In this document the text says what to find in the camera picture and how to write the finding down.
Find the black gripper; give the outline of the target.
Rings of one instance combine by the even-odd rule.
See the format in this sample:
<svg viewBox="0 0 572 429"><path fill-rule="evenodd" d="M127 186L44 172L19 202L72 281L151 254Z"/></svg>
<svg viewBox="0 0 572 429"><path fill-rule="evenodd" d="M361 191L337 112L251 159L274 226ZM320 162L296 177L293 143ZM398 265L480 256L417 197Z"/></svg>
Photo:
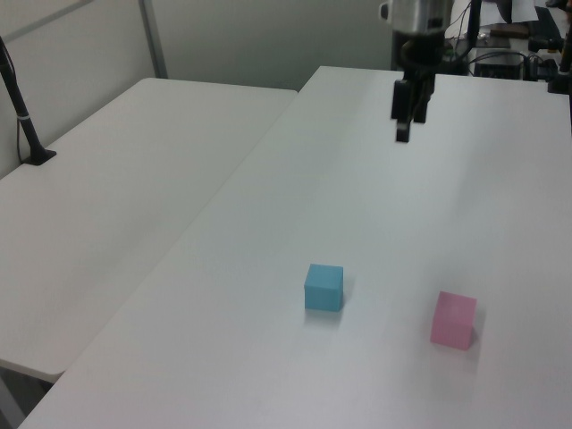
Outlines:
<svg viewBox="0 0 572 429"><path fill-rule="evenodd" d="M435 86L435 73L447 73L450 66L443 60L445 32L430 34L399 33L399 67L401 80L394 82L391 118L396 122L396 141L409 142L412 85L416 84L415 123L425 123L427 107Z"/></svg>

